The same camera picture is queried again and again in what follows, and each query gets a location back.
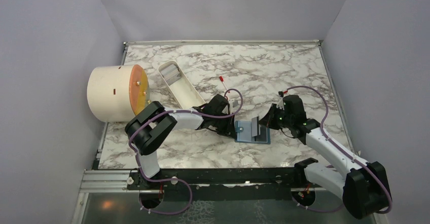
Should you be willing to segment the blue leather card holder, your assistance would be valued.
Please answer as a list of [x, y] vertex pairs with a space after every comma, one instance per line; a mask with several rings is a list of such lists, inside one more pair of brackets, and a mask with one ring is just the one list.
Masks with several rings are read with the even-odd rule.
[[254, 137], [251, 137], [251, 122], [250, 121], [235, 121], [235, 131], [236, 131], [235, 142], [255, 143], [255, 144], [270, 144], [270, 136], [269, 136], [269, 141], [267, 143], [255, 142]]

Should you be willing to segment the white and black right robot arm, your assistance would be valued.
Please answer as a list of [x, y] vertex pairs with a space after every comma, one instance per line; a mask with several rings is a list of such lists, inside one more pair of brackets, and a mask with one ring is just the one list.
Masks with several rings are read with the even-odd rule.
[[317, 151], [332, 165], [328, 168], [315, 159], [296, 163], [293, 182], [297, 186], [315, 183], [325, 188], [341, 199], [356, 219], [392, 206], [385, 168], [379, 162], [370, 163], [353, 154], [330, 137], [322, 123], [307, 117], [298, 95], [285, 96], [279, 104], [272, 104], [259, 124], [273, 130], [289, 129], [293, 138]]

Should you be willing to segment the grey silver credit card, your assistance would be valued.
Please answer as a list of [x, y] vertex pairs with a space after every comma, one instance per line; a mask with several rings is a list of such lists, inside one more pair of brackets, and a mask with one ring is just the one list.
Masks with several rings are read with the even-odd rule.
[[261, 134], [261, 125], [259, 124], [259, 116], [251, 119], [251, 137], [257, 137]]

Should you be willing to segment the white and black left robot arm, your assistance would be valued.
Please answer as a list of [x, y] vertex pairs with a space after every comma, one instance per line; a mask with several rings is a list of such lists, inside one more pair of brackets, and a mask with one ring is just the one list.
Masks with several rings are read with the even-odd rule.
[[228, 100], [219, 94], [210, 102], [190, 109], [168, 108], [158, 101], [150, 103], [125, 126], [129, 146], [137, 156], [141, 184], [148, 189], [159, 184], [157, 149], [171, 131], [208, 129], [236, 139], [234, 115], [230, 113]]

